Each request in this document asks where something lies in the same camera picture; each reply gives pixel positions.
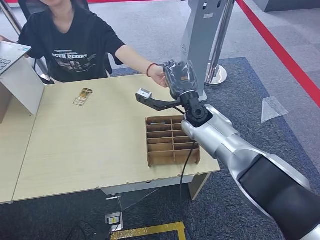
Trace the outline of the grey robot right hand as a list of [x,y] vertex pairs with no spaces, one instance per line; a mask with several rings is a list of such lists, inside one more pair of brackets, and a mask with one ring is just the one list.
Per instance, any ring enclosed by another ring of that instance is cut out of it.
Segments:
[[165,62],[162,68],[165,74],[167,86],[174,100],[178,100],[186,92],[196,91],[198,87],[198,78],[189,60],[180,62],[169,60]]

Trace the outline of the person's left hand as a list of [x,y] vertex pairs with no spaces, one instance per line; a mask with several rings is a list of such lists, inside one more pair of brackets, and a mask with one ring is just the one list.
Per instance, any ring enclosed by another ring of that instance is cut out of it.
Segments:
[[148,68],[146,73],[158,85],[163,88],[168,87],[165,73],[162,66],[152,64]]

